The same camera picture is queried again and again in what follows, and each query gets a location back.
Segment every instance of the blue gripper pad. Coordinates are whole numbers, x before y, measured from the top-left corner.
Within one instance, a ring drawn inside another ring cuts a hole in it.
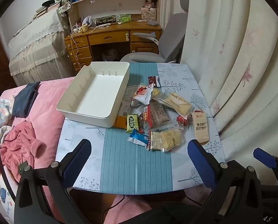
[[[61,163],[64,161],[66,168],[63,171],[63,188],[72,187],[85,163],[91,154],[91,143],[89,140],[83,139],[77,147],[66,154]]]
[[[259,160],[262,164],[266,165],[268,168],[276,168],[277,164],[275,157],[260,148],[256,148],[253,151],[253,157]]]
[[[188,143],[188,155],[196,167],[199,176],[207,188],[214,190],[217,185],[216,174],[201,151],[208,154],[197,140],[191,140]]]

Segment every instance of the wooden floor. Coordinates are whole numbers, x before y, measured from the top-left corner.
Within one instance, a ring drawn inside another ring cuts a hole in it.
[[[111,207],[116,195],[102,194],[85,190],[72,189],[70,196],[91,224],[101,224],[102,213]],[[167,201],[181,201],[185,198],[184,191],[174,191],[164,194],[151,194],[142,196],[152,208]]]

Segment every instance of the chair backrest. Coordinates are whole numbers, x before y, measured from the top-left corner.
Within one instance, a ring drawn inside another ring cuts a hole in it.
[[[180,0],[180,6],[186,12],[189,8],[189,0]],[[172,61],[175,53],[183,45],[186,27],[187,13],[173,14],[159,39],[159,54],[165,59],[165,62]]]

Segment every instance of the chair seat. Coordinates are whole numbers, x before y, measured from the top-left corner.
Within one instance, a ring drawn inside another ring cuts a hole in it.
[[[130,53],[124,56],[120,61],[134,63],[134,62],[155,62],[164,63],[165,59],[158,54],[151,52],[137,52]]]

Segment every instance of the desk top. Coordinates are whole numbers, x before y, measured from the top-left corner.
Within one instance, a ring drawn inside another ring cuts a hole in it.
[[[105,28],[105,29],[98,28],[95,31],[93,31],[94,29],[89,28],[89,30],[87,32],[76,34],[73,36],[73,38],[84,36],[84,35],[89,35],[89,34],[101,33],[101,32],[109,32],[109,31],[115,31],[115,30],[129,30],[129,29],[161,30],[162,28],[161,28],[161,26],[151,26],[148,23],[131,21],[129,23],[111,25],[111,26],[109,26],[109,28]],[[70,35],[67,36],[64,40],[70,40]]]
[[[167,87],[194,103],[207,114],[210,141],[202,147],[218,162],[225,157],[210,109],[198,83],[185,64],[131,63],[128,87],[148,83],[148,76],[159,76],[161,87]],[[167,108],[176,122],[178,114]],[[155,194],[200,185],[202,180],[187,152],[194,139],[190,125],[185,132],[186,143],[172,152],[147,151],[145,147],[127,141],[125,129],[103,128],[75,121],[64,121],[56,161],[73,151],[82,139],[91,142],[92,152],[79,174],[74,188],[109,194]]]

